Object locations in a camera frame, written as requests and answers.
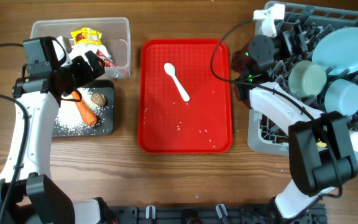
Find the white napkin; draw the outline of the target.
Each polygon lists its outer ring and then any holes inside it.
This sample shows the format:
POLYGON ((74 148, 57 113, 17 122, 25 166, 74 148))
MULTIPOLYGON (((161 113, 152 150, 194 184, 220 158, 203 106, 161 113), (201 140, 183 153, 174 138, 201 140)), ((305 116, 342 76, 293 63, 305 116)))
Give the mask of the white napkin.
POLYGON ((74 45, 71 52, 68 55, 71 59, 77 56, 82 56, 85 61, 88 61, 88 59, 85 56, 85 53, 88 51, 92 51, 95 55, 97 54, 97 51, 100 51, 107 58, 111 58, 110 53, 108 52, 107 48, 104 45, 94 45, 94 44, 74 45))

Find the brown food ball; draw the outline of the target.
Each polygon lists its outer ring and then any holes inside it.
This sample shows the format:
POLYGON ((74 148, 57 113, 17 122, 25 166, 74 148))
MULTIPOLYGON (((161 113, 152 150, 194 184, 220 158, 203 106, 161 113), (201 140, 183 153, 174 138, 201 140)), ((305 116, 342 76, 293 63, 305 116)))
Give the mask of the brown food ball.
POLYGON ((104 107, 106 105, 106 98, 102 93, 93 93, 91 101, 99 107, 104 107))

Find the red yellow snack wrapper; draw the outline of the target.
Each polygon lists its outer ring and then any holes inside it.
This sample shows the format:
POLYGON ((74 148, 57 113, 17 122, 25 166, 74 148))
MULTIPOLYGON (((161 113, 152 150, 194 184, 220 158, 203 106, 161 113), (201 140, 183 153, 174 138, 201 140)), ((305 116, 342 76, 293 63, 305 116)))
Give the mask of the red yellow snack wrapper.
POLYGON ((102 33, 89 27, 83 27, 79 30, 70 32, 73 37, 75 45, 78 44, 91 44, 101 45, 102 33))

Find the green bowl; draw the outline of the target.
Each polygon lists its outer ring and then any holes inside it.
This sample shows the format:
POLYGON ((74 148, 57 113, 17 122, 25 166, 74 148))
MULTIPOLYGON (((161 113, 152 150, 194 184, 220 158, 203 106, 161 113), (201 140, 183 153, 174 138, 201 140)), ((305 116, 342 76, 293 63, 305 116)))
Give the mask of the green bowl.
POLYGON ((299 97, 319 95, 326 82, 327 74, 324 67, 309 60, 298 62, 288 77, 290 91, 299 97))

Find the white rice pile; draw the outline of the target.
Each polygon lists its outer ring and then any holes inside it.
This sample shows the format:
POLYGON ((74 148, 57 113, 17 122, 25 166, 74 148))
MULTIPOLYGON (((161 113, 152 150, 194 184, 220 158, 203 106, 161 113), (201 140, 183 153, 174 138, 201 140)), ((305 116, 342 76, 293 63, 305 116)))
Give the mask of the white rice pile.
POLYGON ((53 127, 53 137, 92 136, 96 134, 96 128, 103 123, 103 119, 99 116, 102 115, 105 107, 99 106, 91 100, 93 90, 94 88, 79 88, 78 92, 82 96, 83 104, 96 116, 97 122, 93 125, 87 125, 83 121, 76 103, 67 101, 73 98, 69 95, 65 97, 66 101, 61 102, 53 127))

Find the orange carrot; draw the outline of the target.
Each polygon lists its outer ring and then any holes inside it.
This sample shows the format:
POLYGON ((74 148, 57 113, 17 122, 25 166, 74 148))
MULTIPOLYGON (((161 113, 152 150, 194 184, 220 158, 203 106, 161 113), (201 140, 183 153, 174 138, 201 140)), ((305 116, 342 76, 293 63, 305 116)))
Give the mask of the orange carrot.
POLYGON ((94 126, 98 121, 96 115, 87 107, 77 91, 73 91, 71 95, 83 122, 88 126, 94 126))

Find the large light blue plate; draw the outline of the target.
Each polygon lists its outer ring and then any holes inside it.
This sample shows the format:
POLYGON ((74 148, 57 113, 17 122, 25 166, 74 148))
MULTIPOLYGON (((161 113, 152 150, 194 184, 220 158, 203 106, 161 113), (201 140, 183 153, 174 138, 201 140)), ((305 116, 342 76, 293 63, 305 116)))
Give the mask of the large light blue plate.
POLYGON ((336 30, 321 39, 313 50, 312 62, 331 67, 331 76, 338 76, 345 70, 358 71, 358 27, 336 30))

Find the light blue bowl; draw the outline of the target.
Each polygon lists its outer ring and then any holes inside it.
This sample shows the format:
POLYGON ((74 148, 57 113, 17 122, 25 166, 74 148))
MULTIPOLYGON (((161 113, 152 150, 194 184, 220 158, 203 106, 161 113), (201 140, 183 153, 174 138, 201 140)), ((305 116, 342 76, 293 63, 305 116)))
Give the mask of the light blue bowl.
POLYGON ((324 107, 327 113, 352 116, 358 110, 358 85, 343 79, 332 82, 324 96, 324 107))

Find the yellow plastic cup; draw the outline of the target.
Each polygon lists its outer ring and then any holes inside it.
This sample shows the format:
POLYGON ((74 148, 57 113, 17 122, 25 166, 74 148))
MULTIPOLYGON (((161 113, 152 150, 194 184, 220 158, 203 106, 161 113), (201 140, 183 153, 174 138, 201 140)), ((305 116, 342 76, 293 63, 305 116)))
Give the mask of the yellow plastic cup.
POLYGON ((326 144, 325 142, 322 142, 322 141, 317 142, 316 145, 317 145, 318 147, 322 147, 322 148, 327 147, 327 144, 326 144))

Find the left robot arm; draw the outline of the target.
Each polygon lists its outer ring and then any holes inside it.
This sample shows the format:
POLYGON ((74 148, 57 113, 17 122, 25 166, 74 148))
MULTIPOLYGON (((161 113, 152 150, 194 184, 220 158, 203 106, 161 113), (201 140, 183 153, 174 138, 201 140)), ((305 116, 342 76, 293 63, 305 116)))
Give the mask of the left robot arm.
POLYGON ((11 148, 0 175, 0 223, 108 223, 112 211, 100 197, 72 202, 50 177, 52 132, 60 103, 104 74, 92 51, 70 64, 58 58, 54 37, 23 41, 27 63, 7 100, 16 106, 11 148))

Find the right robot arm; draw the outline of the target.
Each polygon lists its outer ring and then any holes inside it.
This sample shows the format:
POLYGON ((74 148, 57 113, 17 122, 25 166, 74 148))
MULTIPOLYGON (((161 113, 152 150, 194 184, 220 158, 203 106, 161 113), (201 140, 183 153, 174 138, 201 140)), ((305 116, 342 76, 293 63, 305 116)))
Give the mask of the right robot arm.
POLYGON ((340 197, 343 184, 358 175, 346 119, 323 113, 288 94, 266 71, 281 52, 277 37, 256 35, 233 55, 240 75, 237 99, 271 119, 287 136, 291 181, 270 201, 270 223, 289 223, 324 197, 340 197))

